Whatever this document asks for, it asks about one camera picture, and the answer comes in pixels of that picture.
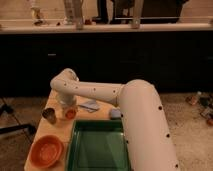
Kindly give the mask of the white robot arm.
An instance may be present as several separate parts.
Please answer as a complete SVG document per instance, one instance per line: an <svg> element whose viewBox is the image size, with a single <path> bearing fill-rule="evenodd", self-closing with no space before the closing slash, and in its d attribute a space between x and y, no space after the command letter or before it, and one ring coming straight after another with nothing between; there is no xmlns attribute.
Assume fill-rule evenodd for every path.
<svg viewBox="0 0 213 171"><path fill-rule="evenodd" d="M155 86L134 79L126 84L82 82L66 68L50 81L62 105L75 95L118 107L133 171L181 171L167 119Z"/></svg>

